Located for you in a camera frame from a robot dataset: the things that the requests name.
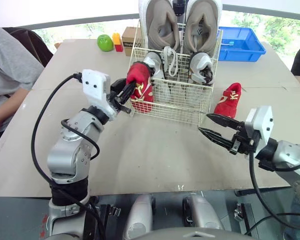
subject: black cable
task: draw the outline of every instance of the black cable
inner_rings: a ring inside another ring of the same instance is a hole
[[[250,177],[251,177],[251,181],[252,181],[252,185],[253,188],[255,190],[255,193],[257,195],[257,197],[259,198],[261,204],[263,205],[263,207],[268,211],[268,213],[275,218],[279,223],[285,225],[288,228],[291,229],[299,229],[300,230],[300,226],[296,226],[290,223],[287,223],[283,220],[281,220],[278,215],[276,213],[274,213],[269,206],[267,205],[267,203],[265,202],[264,198],[262,197],[262,194],[260,192],[259,186],[257,184],[257,180],[256,180],[256,175],[255,175],[255,166],[254,166],[254,152],[251,151],[249,153],[249,171],[250,171]]]
[[[283,212],[283,213],[277,213],[277,216],[300,216],[300,213],[296,213],[296,212]],[[262,219],[260,219],[259,221],[257,221],[244,235],[248,235],[250,234],[259,224],[263,223],[265,220],[267,219],[271,219],[274,216],[270,215],[270,216],[266,216]]]
[[[298,170],[300,169],[300,164],[297,165],[297,166],[294,166],[294,167],[287,167],[287,168],[274,168],[275,171],[277,172],[292,172],[292,171],[295,171],[295,170]]]
[[[66,129],[68,129],[69,131],[71,131],[71,132],[73,132],[73,133],[79,135],[80,137],[82,137],[83,139],[85,139],[85,140],[87,140],[89,143],[91,143],[91,144],[95,147],[95,149],[96,149],[96,154],[93,155],[93,156],[90,158],[90,161],[91,161],[92,159],[95,159],[95,158],[99,155],[99,153],[100,153],[100,148],[99,148],[98,144],[97,144],[95,141],[93,141],[90,137],[88,137],[88,136],[82,134],[81,132],[75,130],[74,128],[70,127],[70,126],[67,124],[67,121],[68,121],[68,120],[69,120],[69,119],[64,119],[64,120],[62,120],[62,121],[61,121],[61,125],[62,125],[64,128],[66,128]]]
[[[63,80],[62,82],[59,83],[58,86],[56,86],[56,88],[53,90],[53,92],[50,94],[50,96],[48,97],[47,101],[45,102],[41,112],[39,113],[39,116],[34,124],[34,128],[33,128],[33,132],[32,132],[32,137],[31,137],[31,155],[32,155],[32,161],[33,164],[36,168],[36,170],[39,172],[39,174],[50,184],[52,185],[54,182],[46,175],[46,173],[41,169],[37,157],[36,157],[36,150],[35,150],[35,141],[36,141],[36,134],[37,134],[37,130],[38,130],[38,126],[39,123],[42,119],[42,116],[44,115],[49,103],[51,102],[51,99],[54,97],[54,95],[56,94],[56,92],[65,84],[67,83],[69,80],[71,80],[72,78],[74,78],[75,75],[72,74],[71,76],[68,76],[65,80]]]
[[[31,137],[31,156],[32,156],[32,162],[36,168],[36,170],[38,171],[38,173],[44,178],[44,180],[46,180],[50,187],[51,188],[59,188],[60,186],[58,186],[52,179],[50,179],[46,173],[41,169],[39,163],[38,163],[38,159],[37,159],[37,156],[36,156],[36,149],[35,149],[35,141],[36,141],[36,134],[37,134],[37,131],[38,131],[38,127],[39,127],[39,123],[49,105],[49,103],[51,102],[52,98],[54,97],[54,95],[57,93],[57,91],[65,84],[67,83],[69,80],[71,80],[72,78],[75,78],[77,80],[79,80],[79,82],[81,81],[81,73],[75,73],[75,74],[72,74],[70,76],[68,76],[65,80],[63,80],[61,83],[59,83],[59,85],[52,91],[52,93],[50,94],[50,96],[48,97],[47,101],[45,102],[44,106],[42,107],[42,110],[40,111],[39,113],[39,116],[34,124],[34,128],[33,128],[33,132],[32,132],[32,137]],[[73,132],[78,134],[77,131],[73,128],[71,129],[68,129],[70,131],[74,130]],[[84,139],[86,139],[87,141],[91,140],[89,137],[87,136],[84,136],[83,137]],[[96,149],[97,149],[97,152],[96,152],[96,156],[99,154],[100,152],[100,149],[98,147],[98,145],[96,144]],[[106,240],[106,235],[105,235],[105,228],[104,228],[104,225],[100,219],[100,216],[99,214],[90,209],[89,207],[87,207],[86,205],[82,204],[79,200],[77,200],[76,198],[74,198],[73,196],[71,196],[69,193],[67,193],[66,191],[62,190],[62,189],[58,189],[58,191],[64,195],[66,198],[68,198],[70,201],[74,202],[75,204],[77,204],[79,207],[83,208],[87,213],[91,214],[92,216],[95,217],[97,223],[98,223],[98,228],[100,228],[99,232],[100,232],[100,239],[101,240]]]
[[[99,234],[100,234],[100,235],[103,235],[103,236],[104,236],[104,239],[105,239],[105,237],[106,237],[106,230],[105,230],[104,224],[103,224],[103,222],[102,222],[102,220],[101,220],[101,218],[100,218],[100,216],[99,216],[99,212],[98,212],[98,210],[95,208],[94,204],[93,204],[91,201],[89,201],[89,202],[90,202],[91,208],[93,209],[93,211],[95,212],[95,214],[98,216],[98,219],[97,219],[96,221],[97,221],[97,224],[98,224]]]

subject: green apple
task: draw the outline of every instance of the green apple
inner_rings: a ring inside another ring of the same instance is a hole
[[[102,34],[98,37],[97,44],[99,48],[104,52],[110,52],[114,49],[114,43],[112,42],[111,38],[106,34]]]

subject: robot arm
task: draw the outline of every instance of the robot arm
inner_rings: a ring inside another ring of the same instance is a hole
[[[259,167],[275,171],[293,187],[300,200],[300,145],[270,138],[274,126],[270,106],[252,109],[245,122],[213,113],[206,116],[223,127],[236,130],[236,133],[229,140],[218,132],[199,127],[203,135],[234,155],[254,152],[254,157],[260,160]]]
[[[72,235],[76,236],[74,239],[85,239],[84,233],[89,231],[86,228],[91,226],[85,222],[89,217],[90,221],[95,219],[91,219],[84,209],[61,194],[59,189],[83,205],[89,203],[90,160],[100,151],[96,142],[108,121],[113,121],[120,111],[130,113],[131,110],[123,104],[133,93],[135,83],[126,85],[123,78],[110,85],[108,75],[88,69],[82,71],[79,81],[83,84],[90,107],[61,122],[59,139],[48,155],[47,165],[53,180],[48,231],[49,236],[63,234],[65,238]]]

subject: white wall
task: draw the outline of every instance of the white wall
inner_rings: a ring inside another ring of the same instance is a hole
[[[300,0],[223,0],[224,4],[300,14]],[[0,26],[138,13],[138,0],[0,0]]]
[[[300,14],[300,0],[222,0],[222,3]]]

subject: blue plastic crate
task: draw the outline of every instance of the blue plastic crate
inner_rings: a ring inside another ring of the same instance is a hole
[[[266,49],[248,27],[219,27],[223,30],[219,61],[256,62]]]

